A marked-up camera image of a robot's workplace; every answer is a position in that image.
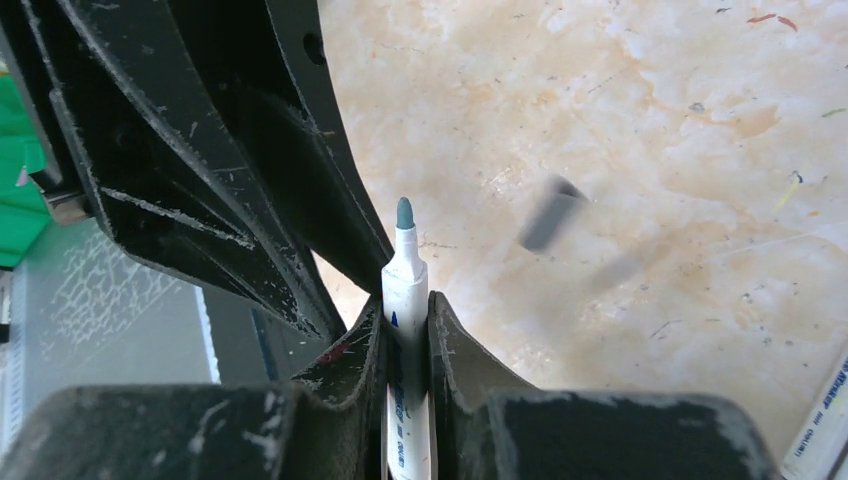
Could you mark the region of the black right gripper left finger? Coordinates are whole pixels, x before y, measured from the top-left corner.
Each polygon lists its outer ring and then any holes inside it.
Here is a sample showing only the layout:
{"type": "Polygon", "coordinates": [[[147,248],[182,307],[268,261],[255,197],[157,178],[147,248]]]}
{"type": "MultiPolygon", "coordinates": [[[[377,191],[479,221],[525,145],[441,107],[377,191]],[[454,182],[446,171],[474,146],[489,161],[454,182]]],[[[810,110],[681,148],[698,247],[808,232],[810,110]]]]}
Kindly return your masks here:
{"type": "Polygon", "coordinates": [[[380,479],[381,303],[283,382],[84,386],[28,418],[5,479],[380,479]]]}

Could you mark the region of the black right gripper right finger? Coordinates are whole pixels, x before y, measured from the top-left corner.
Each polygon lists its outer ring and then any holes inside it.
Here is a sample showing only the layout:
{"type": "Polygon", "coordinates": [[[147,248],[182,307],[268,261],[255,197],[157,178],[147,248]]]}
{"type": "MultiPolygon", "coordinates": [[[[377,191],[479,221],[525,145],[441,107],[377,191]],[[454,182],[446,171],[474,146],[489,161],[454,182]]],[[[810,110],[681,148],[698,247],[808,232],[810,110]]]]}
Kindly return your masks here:
{"type": "Polygon", "coordinates": [[[428,301],[441,479],[775,479],[749,416],[712,395],[539,389],[428,301]]]}

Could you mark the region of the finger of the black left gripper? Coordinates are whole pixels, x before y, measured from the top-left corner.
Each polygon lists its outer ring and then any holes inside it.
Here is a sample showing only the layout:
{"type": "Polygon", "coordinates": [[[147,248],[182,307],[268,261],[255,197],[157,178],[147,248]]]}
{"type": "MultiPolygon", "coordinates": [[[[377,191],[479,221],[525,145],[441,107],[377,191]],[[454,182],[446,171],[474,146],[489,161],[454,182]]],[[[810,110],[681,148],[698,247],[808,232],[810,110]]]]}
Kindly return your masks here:
{"type": "Polygon", "coordinates": [[[195,68],[173,1],[5,1],[1,55],[47,159],[53,210],[94,218],[151,268],[252,301],[332,342],[317,253],[274,211],[195,68]]]}
{"type": "Polygon", "coordinates": [[[356,168],[314,1],[173,1],[187,52],[286,231],[362,290],[392,248],[356,168]]]}

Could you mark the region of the white marker pen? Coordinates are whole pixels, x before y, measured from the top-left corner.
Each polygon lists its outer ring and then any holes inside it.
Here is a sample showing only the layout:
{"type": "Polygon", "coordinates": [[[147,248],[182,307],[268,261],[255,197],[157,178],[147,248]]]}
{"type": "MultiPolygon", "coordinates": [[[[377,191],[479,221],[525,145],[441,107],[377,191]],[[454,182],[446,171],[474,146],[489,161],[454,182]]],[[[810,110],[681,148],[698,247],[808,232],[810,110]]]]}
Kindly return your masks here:
{"type": "Polygon", "coordinates": [[[847,347],[785,454],[783,479],[847,480],[847,347]]]}
{"type": "Polygon", "coordinates": [[[421,258],[408,198],[396,208],[395,253],[381,271],[388,328],[386,460],[394,479],[429,479],[431,444],[424,353],[428,266],[421,258]]]}

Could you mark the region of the grey pen cap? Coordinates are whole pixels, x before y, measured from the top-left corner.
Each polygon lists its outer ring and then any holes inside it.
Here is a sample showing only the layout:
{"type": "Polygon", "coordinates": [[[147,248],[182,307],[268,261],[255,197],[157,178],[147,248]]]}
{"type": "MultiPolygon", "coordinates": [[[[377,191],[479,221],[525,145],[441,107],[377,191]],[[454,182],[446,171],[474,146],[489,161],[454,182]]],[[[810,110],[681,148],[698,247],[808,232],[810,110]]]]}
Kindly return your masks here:
{"type": "Polygon", "coordinates": [[[522,227],[518,244],[537,254],[548,251],[588,202],[588,197],[573,182],[562,176],[552,177],[522,227]]]}

